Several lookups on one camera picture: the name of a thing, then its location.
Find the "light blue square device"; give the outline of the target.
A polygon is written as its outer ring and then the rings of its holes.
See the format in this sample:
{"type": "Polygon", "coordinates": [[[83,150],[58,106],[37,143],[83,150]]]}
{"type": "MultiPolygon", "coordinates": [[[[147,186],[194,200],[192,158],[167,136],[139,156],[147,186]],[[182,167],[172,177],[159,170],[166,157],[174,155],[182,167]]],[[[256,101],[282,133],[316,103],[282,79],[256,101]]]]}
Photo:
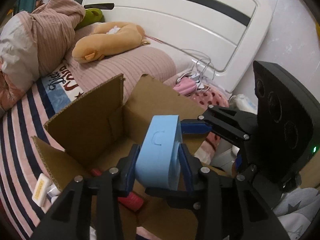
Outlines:
{"type": "Polygon", "coordinates": [[[135,165],[139,183],[145,188],[177,190],[181,171],[178,148],[182,142],[178,115],[153,116],[135,165]]]}

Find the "white case yellow label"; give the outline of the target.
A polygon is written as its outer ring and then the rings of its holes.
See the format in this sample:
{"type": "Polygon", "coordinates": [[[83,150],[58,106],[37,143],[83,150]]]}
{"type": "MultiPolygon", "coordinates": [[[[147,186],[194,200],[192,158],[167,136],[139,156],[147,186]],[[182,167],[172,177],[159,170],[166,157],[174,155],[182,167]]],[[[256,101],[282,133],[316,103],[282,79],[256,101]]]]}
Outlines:
{"type": "Polygon", "coordinates": [[[37,206],[43,207],[47,195],[47,190],[51,186],[51,184],[51,180],[46,175],[41,173],[38,177],[35,189],[33,191],[33,195],[31,197],[33,202],[37,206]]]}

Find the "brown cardboard box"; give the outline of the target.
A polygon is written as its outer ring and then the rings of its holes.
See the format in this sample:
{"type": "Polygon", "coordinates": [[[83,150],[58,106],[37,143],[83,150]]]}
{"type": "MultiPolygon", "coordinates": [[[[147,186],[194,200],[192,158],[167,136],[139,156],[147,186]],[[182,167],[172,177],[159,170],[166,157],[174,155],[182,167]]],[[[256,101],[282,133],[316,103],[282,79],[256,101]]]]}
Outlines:
{"type": "Polygon", "coordinates": [[[171,209],[151,197],[135,213],[118,202],[118,185],[130,151],[142,143],[155,114],[193,119],[203,109],[149,75],[142,75],[124,101],[124,77],[117,75],[73,101],[45,124],[58,150],[38,137],[36,149],[59,198],[33,231],[32,239],[135,239],[140,223],[168,239],[221,239],[221,223],[200,227],[193,211],[171,209]]]}

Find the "small white dropper bottle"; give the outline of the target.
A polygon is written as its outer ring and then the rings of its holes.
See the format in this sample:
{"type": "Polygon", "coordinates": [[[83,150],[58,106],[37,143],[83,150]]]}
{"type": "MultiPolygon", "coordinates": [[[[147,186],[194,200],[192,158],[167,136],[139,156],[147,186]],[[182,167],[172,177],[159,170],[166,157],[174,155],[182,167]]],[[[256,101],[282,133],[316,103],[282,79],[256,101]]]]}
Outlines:
{"type": "Polygon", "coordinates": [[[57,197],[60,193],[61,191],[54,184],[50,185],[47,188],[47,196],[49,197],[49,199],[57,197]]]}

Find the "pink polka dot cloth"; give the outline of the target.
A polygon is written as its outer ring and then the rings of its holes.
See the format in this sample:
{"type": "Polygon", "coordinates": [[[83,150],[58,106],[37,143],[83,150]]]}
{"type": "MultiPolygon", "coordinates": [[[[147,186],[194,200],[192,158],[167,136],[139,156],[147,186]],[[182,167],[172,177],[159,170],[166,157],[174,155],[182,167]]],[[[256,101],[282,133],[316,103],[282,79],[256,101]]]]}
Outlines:
{"type": "Polygon", "coordinates": [[[195,157],[199,158],[202,163],[209,165],[216,153],[221,139],[221,130],[217,124],[221,125],[222,121],[219,121],[218,118],[214,116],[213,111],[208,109],[208,106],[213,105],[217,107],[228,108],[228,99],[217,87],[209,87],[205,88],[204,90],[193,92],[193,94],[189,96],[189,99],[204,109],[204,121],[211,128],[210,133],[207,135],[200,148],[194,154],[195,157]]]}

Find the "red pink bottle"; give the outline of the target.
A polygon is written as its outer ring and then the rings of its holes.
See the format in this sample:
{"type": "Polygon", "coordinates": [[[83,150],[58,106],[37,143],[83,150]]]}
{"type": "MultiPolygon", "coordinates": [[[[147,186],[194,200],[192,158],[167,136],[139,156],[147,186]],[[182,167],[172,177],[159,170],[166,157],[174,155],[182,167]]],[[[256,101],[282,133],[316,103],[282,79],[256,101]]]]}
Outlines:
{"type": "Polygon", "coordinates": [[[133,212],[143,207],[144,199],[132,191],[135,178],[132,168],[126,167],[124,172],[119,167],[109,168],[105,172],[93,168],[91,174],[94,177],[89,187],[97,191],[98,208],[116,213],[119,211],[118,203],[133,212]]]}

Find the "pink pouch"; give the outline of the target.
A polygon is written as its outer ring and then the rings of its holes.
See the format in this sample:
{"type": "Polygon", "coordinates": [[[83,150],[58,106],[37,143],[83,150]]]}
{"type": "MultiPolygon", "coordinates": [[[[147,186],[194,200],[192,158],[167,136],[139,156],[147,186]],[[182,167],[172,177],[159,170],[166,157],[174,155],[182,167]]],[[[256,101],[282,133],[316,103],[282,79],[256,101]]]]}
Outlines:
{"type": "Polygon", "coordinates": [[[176,85],[173,87],[173,90],[184,96],[187,96],[197,90],[197,84],[194,80],[188,77],[183,77],[178,81],[178,83],[176,83],[176,85]]]}

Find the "grey star patterned cloth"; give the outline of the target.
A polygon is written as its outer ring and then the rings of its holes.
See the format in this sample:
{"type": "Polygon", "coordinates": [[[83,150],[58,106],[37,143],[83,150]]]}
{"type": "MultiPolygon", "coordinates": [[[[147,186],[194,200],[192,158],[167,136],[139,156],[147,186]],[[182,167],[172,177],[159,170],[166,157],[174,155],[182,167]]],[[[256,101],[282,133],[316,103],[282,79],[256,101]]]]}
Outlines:
{"type": "Polygon", "coordinates": [[[319,191],[311,187],[284,193],[273,208],[290,239],[300,239],[318,211],[319,191]]]}

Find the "pink ribbed pillow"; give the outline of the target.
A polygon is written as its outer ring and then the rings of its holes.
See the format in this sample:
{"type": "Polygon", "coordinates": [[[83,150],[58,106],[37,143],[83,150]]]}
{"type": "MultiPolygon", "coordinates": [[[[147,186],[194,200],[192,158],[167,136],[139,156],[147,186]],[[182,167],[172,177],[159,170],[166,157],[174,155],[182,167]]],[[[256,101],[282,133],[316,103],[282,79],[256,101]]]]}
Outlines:
{"type": "Polygon", "coordinates": [[[126,101],[143,74],[149,74],[173,87],[177,78],[193,68],[191,57],[169,45],[147,38],[151,43],[101,61],[78,63],[72,50],[65,54],[63,63],[71,71],[76,83],[87,92],[112,77],[124,75],[126,101]]]}

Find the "striped plush blanket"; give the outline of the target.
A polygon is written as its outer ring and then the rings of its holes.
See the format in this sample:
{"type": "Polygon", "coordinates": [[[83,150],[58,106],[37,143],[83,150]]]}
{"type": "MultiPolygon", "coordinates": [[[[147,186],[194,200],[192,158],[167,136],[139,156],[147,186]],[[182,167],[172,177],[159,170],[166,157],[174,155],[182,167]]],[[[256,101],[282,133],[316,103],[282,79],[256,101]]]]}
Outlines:
{"type": "Polygon", "coordinates": [[[46,198],[39,207],[32,195],[37,179],[47,170],[33,137],[60,148],[43,125],[83,91],[64,64],[38,79],[31,89],[1,118],[1,203],[21,239],[29,239],[50,208],[46,198]]]}

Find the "white bed headboard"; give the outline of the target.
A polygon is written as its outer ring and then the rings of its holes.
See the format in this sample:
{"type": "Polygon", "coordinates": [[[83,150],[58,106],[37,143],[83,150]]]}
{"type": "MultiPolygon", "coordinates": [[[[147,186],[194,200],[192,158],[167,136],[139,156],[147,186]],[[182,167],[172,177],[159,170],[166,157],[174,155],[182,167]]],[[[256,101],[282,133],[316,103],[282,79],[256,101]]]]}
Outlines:
{"type": "Polygon", "coordinates": [[[107,21],[141,25],[146,34],[211,63],[205,75],[232,92],[272,21],[266,0],[77,0],[107,21]]]}

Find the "tan plush toy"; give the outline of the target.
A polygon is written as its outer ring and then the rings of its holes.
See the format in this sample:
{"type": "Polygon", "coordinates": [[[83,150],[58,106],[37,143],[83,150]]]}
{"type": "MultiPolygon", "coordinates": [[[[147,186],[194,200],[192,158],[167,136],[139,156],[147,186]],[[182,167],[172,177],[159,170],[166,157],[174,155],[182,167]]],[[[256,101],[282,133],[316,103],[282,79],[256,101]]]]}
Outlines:
{"type": "Polygon", "coordinates": [[[90,35],[76,42],[72,57],[79,63],[89,63],[149,44],[140,25],[130,22],[101,23],[90,35]]]}

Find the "green plush toy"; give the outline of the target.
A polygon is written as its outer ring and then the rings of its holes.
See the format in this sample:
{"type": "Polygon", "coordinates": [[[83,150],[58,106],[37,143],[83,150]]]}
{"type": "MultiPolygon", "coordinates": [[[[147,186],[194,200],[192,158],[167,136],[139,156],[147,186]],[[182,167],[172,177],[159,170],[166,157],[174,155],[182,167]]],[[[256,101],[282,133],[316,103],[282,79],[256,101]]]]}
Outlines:
{"type": "Polygon", "coordinates": [[[86,14],[83,20],[75,27],[75,30],[81,29],[93,23],[103,21],[103,12],[98,8],[86,9],[86,14]]]}

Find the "rolled pink grey duvet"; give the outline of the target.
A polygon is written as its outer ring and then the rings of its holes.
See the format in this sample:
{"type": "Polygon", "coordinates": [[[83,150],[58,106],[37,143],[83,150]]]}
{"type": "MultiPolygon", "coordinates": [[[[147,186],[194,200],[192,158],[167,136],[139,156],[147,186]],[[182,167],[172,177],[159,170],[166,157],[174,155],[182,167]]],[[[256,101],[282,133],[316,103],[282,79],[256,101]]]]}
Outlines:
{"type": "Polygon", "coordinates": [[[86,11],[74,0],[49,0],[19,12],[1,32],[1,115],[39,78],[58,67],[86,11]]]}

